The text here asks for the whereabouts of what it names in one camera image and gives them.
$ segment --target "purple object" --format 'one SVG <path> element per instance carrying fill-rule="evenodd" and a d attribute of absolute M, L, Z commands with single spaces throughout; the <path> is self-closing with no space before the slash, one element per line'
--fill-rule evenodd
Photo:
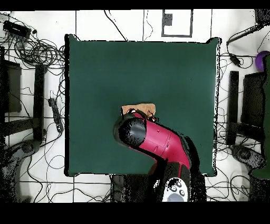
<path fill-rule="evenodd" d="M 259 71 L 264 71 L 263 57 L 267 56 L 268 54 L 270 54 L 269 51 L 262 51 L 256 56 L 255 64 Z"/>

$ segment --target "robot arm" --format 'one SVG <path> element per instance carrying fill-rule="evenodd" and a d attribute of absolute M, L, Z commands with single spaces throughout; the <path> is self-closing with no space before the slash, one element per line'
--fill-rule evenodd
<path fill-rule="evenodd" d="M 116 122 L 114 138 L 155 161 L 152 178 L 157 201 L 189 201 L 191 160 L 185 141 L 153 117 L 130 109 Z"/>

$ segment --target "black border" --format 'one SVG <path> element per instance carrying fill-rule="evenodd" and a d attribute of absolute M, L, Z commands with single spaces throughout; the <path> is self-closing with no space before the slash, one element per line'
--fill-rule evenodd
<path fill-rule="evenodd" d="M 66 87 L 66 92 L 68 93 L 65 98 L 65 167 L 64 167 L 64 174 L 68 177 L 73 177 L 70 176 L 69 174 L 69 155 L 70 155 L 70 149 L 69 149 L 69 143 L 70 143 L 70 138 L 69 138 L 69 105 L 70 105 L 70 99 L 69 99 L 69 51 L 70 51 L 70 40 L 69 40 L 69 35 L 73 35 L 77 41 L 81 41 L 76 35 L 74 34 L 66 34 L 65 35 L 65 87 Z M 208 41 L 205 43 L 198 43 L 198 42 L 189 42 L 189 43 L 198 43 L 198 44 L 209 44 L 213 39 L 218 39 L 218 44 L 217 44 L 217 50 L 216 50 L 216 92 L 215 92 L 215 113 L 214 113 L 214 142 L 213 142 L 213 164 L 212 168 L 214 171 L 214 176 L 217 176 L 217 169 L 216 169 L 216 155 L 217 155 L 217 126 L 218 126 L 218 95 L 219 95 L 219 84 L 220 84 L 220 46 L 222 43 L 221 38 L 210 38 Z M 164 41 L 151 41 L 150 43 L 164 43 Z"/>
<path fill-rule="evenodd" d="M 191 10 L 190 14 L 190 28 L 189 28 L 189 35 L 168 35 L 164 34 L 164 16 L 165 16 L 165 10 L 162 10 L 162 31 L 161 31 L 161 37 L 162 38 L 192 38 L 192 31 L 193 31 L 193 10 Z"/>

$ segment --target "small brown object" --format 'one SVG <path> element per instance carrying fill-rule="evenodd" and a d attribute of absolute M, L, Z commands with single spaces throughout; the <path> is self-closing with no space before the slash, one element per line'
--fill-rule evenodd
<path fill-rule="evenodd" d="M 137 104 L 122 106 L 123 114 L 126 114 L 131 108 L 144 112 L 148 117 L 151 117 L 156 113 L 156 106 L 154 104 Z"/>

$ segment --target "green mat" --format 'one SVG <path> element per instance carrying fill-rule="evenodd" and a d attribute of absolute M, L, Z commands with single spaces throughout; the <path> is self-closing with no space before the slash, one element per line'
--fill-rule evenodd
<path fill-rule="evenodd" d="M 69 174 L 147 174 L 155 161 L 119 145 L 112 130 L 122 105 L 150 102 L 161 124 L 192 139 L 200 171 L 213 176 L 219 42 L 77 41 L 66 36 Z"/>

